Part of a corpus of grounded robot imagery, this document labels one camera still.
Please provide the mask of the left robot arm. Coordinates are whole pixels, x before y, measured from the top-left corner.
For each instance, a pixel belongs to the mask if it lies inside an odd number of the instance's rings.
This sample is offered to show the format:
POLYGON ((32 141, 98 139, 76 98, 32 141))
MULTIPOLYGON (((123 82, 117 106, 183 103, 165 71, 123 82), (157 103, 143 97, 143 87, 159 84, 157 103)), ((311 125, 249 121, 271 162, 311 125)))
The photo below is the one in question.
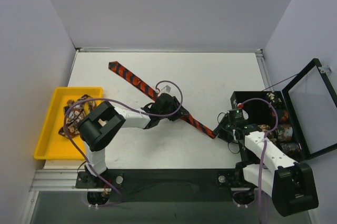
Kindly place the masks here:
POLYGON ((134 111, 114 107, 109 101, 103 101, 77 125, 88 159, 86 170, 89 173, 89 184, 95 188, 105 185, 105 148, 120 129, 147 130, 157 126, 162 119, 175 121, 186 115, 189 112, 181 106, 178 99, 167 93, 134 111))

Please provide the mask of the orange navy striped tie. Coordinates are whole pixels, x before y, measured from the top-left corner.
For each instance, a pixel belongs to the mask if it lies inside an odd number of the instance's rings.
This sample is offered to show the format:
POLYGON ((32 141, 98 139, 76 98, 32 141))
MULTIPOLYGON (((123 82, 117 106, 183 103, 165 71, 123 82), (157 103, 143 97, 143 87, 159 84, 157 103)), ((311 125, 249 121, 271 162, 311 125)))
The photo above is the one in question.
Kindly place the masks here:
MULTIPOLYGON (((121 63, 117 61, 112 61, 108 63, 108 69, 129 82, 132 86, 137 88, 139 91, 141 91, 143 94, 145 94, 147 97, 149 97, 153 102, 157 100, 157 98, 160 96, 158 91, 154 90, 152 87, 150 87, 147 83, 145 83, 143 80, 141 80, 138 76, 136 76, 133 72, 128 70, 126 67, 124 67, 121 63)), ((178 100, 180 102, 180 106, 177 108, 176 111, 174 111, 171 114, 165 114, 165 116, 171 116, 174 113, 176 113, 180 107, 182 107, 182 101, 178 100)), ((213 134, 213 131, 203 125, 201 122, 193 118, 193 116, 189 113, 189 115, 181 118, 181 120, 185 121, 186 123, 190 124, 191 126, 198 129, 200 132, 206 134, 208 137, 214 139, 215 135, 213 134)))

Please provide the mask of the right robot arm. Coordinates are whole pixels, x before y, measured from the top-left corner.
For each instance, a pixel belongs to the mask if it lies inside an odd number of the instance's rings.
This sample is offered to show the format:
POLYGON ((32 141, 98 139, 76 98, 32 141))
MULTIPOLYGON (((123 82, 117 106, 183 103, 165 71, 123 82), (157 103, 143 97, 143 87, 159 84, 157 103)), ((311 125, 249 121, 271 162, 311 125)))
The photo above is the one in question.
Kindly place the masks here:
POLYGON ((213 133, 228 143, 237 143, 240 151, 253 153, 252 158, 237 163, 235 169, 217 174, 218 186, 233 189, 233 197, 244 197, 241 205, 252 203, 247 197, 257 188, 259 195, 271 197, 275 209, 284 217, 319 206, 310 166, 288 157, 256 124, 238 127, 230 124, 224 114, 213 133))

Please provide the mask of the blue orange rolled tie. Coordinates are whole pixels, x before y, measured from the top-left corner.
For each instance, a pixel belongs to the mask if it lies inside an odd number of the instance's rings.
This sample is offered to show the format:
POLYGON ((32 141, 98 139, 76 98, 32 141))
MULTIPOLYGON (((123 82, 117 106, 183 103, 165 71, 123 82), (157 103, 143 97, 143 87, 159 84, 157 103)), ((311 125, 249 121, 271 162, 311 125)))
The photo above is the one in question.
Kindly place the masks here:
POLYGON ((291 142, 293 128, 290 124, 279 124, 275 131, 277 142, 291 142))

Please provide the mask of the black tie storage box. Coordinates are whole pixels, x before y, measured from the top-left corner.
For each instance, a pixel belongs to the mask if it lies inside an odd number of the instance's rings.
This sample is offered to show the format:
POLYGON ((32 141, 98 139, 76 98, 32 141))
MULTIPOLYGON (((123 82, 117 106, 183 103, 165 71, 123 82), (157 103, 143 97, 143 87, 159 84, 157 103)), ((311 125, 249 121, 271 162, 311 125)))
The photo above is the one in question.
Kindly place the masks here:
POLYGON ((295 125, 280 91, 235 91, 230 98, 232 108, 243 104, 244 116, 249 124, 262 131, 276 129, 267 136, 281 151, 297 161, 309 158, 304 141, 295 125))

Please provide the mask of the dark rolled tie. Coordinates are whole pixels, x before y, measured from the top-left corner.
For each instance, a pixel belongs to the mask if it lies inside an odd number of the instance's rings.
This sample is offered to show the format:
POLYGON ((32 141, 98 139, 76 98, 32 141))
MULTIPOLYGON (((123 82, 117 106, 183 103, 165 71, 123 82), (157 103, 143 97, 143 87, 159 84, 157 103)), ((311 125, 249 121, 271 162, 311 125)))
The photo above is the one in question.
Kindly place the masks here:
POLYGON ((282 152, 285 154, 294 154, 301 151, 300 145, 294 142, 281 143, 280 147, 282 152))

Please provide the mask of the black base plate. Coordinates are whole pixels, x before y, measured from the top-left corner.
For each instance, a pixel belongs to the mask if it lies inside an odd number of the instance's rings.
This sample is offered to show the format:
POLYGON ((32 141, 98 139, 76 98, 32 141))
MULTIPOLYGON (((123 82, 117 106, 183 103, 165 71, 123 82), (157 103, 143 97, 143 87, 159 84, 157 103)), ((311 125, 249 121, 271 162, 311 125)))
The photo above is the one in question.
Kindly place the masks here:
POLYGON ((225 202, 236 191, 253 201, 256 186, 237 169, 107 169, 100 178, 88 170, 77 174, 75 188, 88 190, 90 203, 225 202))

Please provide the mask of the black framed glass box lid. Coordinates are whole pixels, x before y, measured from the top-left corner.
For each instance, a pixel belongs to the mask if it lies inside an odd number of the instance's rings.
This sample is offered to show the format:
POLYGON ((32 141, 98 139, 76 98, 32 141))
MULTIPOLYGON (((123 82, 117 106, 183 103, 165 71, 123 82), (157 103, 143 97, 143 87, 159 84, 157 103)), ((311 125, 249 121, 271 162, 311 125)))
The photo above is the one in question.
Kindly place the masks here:
POLYGON ((313 58, 282 89, 295 140, 306 160, 336 150, 336 90, 330 74, 328 66, 313 58))

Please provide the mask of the yellow plastic tray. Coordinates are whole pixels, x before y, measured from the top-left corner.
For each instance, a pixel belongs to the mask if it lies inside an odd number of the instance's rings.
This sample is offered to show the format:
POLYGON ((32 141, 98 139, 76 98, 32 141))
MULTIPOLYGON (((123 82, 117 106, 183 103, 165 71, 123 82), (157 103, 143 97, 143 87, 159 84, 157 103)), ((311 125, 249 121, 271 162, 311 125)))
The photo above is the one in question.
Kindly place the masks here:
POLYGON ((64 122, 64 107, 68 100, 81 98, 87 94, 101 98, 101 87, 58 87, 55 89, 48 112, 34 151, 36 160, 83 160, 83 156, 67 137, 58 132, 64 122))

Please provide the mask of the brown floral tie in tray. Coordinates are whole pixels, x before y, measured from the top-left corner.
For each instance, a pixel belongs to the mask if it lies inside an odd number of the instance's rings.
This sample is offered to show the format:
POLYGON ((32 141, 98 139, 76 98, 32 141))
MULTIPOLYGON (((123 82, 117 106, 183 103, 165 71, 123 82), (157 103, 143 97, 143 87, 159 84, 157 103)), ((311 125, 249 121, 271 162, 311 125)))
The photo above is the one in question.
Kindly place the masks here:
MULTIPOLYGON (((66 114, 66 112, 70 109, 70 107, 74 105, 75 103, 78 103, 79 101, 83 101, 83 100, 88 100, 88 99, 92 99, 92 97, 87 94, 84 94, 76 101, 72 99, 68 100, 66 102, 66 105, 63 107, 64 114, 66 114)), ((88 102, 77 104, 73 109, 71 109, 71 111, 66 117, 67 118, 66 128, 72 138, 79 135, 79 131, 77 128, 78 123, 82 119, 84 119, 86 115, 90 113, 91 111, 93 111, 96 107, 97 107, 97 104, 95 101, 88 101, 88 102)))

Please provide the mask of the brown floral rolled tie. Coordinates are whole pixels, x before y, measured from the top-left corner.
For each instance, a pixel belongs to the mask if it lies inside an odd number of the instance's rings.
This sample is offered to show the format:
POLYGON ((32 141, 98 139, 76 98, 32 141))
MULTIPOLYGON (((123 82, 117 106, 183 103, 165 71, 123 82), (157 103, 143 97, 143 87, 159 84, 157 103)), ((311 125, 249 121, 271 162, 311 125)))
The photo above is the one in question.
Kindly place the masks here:
POLYGON ((258 127, 265 133, 268 131, 268 134, 267 134, 267 138, 273 143, 273 144, 276 144, 277 143, 277 139, 276 139, 276 133, 274 132, 270 132, 271 130, 271 127, 267 124, 260 124, 258 125, 258 127))

